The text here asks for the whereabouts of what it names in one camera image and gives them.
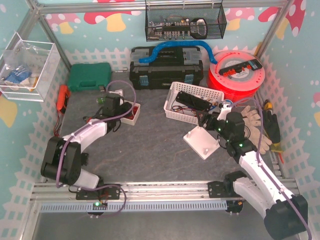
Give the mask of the white peg board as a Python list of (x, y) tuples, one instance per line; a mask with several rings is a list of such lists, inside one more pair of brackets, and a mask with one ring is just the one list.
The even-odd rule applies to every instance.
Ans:
[(218, 141), (203, 127), (196, 126), (183, 136), (183, 140), (205, 161), (219, 147)]

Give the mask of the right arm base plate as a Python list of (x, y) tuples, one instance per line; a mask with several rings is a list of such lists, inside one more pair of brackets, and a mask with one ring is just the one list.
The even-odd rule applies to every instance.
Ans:
[(209, 198), (234, 198), (238, 196), (228, 181), (208, 182), (207, 190)]

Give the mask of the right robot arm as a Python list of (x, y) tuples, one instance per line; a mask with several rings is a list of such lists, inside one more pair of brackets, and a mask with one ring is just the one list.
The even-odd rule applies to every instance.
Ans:
[(245, 170), (225, 176), (225, 193), (243, 197), (261, 215), (272, 239), (283, 240), (302, 232), (312, 239), (307, 200), (283, 185), (259, 152), (264, 137), (262, 110), (249, 105), (241, 112), (232, 111), (232, 104), (220, 107), (219, 114), (199, 110), (195, 114), (198, 125), (225, 140), (224, 149)]

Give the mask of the large red spring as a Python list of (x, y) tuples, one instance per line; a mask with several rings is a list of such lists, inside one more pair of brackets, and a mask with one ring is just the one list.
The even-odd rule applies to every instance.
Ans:
[(134, 106), (134, 107), (133, 107), (132, 112), (133, 112), (134, 115), (137, 113), (138, 109), (139, 109), (138, 106)]

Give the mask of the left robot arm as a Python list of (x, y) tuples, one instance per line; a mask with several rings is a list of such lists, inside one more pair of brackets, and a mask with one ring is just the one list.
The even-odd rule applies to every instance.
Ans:
[(56, 186), (77, 186), (86, 190), (96, 189), (101, 178), (84, 170), (84, 150), (109, 132), (117, 131), (121, 119), (133, 112), (134, 103), (126, 101), (116, 92), (108, 92), (103, 105), (91, 117), (85, 117), (86, 124), (63, 137), (49, 139), (44, 153), (40, 174), (55, 180)]

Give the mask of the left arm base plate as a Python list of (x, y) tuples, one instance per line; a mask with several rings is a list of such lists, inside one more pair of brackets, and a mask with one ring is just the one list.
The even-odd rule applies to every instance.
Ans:
[(93, 201), (93, 200), (119, 200), (120, 199), (120, 184), (103, 184), (101, 189), (89, 189), (81, 188), (76, 192), (75, 199), (83, 201)]

